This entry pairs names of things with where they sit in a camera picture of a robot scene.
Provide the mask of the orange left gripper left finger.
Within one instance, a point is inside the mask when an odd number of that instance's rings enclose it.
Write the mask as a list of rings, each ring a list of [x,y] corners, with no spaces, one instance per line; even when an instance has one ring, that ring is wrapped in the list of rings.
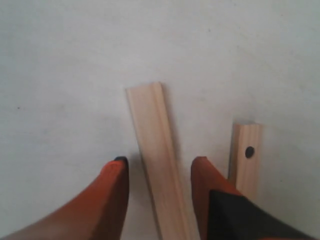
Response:
[[[108,162],[75,198],[5,240],[119,240],[129,202],[125,156]]]

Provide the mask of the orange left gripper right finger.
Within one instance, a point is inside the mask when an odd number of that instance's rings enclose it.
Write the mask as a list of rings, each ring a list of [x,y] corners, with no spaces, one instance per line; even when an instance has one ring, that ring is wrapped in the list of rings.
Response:
[[[202,240],[311,240],[243,196],[205,156],[191,165],[191,193]]]

